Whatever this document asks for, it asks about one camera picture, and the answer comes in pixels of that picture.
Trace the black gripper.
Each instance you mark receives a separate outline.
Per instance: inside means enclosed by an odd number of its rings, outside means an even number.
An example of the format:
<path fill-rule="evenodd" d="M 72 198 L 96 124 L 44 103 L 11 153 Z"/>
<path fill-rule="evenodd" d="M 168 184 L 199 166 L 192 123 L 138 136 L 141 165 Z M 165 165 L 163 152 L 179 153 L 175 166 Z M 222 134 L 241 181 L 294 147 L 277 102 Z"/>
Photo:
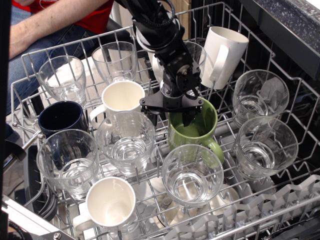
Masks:
<path fill-rule="evenodd" d="M 158 124 L 158 117 L 165 119 L 165 113 L 182 113 L 184 127 L 191 124 L 196 114 L 201 111 L 204 100 L 200 97 L 189 99 L 186 95 L 171 97 L 161 91 L 141 98 L 141 111 L 151 120 L 154 127 Z"/>

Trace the person forearm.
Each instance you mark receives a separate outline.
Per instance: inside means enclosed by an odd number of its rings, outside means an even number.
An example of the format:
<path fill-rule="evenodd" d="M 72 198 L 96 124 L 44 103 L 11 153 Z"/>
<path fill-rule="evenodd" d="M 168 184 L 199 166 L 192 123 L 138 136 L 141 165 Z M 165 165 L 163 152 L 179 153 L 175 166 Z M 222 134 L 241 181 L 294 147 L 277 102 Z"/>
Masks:
<path fill-rule="evenodd" d="M 59 0 L 9 29 L 8 59 L 21 54 L 37 40 L 83 19 L 106 0 Z"/>

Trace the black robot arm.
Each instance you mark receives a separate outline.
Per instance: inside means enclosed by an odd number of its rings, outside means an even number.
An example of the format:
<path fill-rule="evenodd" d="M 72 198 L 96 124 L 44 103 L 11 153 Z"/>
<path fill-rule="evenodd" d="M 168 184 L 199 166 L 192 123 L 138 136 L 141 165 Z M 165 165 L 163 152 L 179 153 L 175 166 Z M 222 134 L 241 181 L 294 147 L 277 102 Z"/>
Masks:
<path fill-rule="evenodd" d="M 199 98 L 200 68 L 192 58 L 183 35 L 184 27 L 168 0 L 166 10 L 160 0 L 121 0 L 132 15 L 136 40 L 147 52 L 153 53 L 164 68 L 160 90 L 140 100 L 141 110 L 150 117 L 162 113 L 181 113 L 188 126 L 202 110 Z"/>

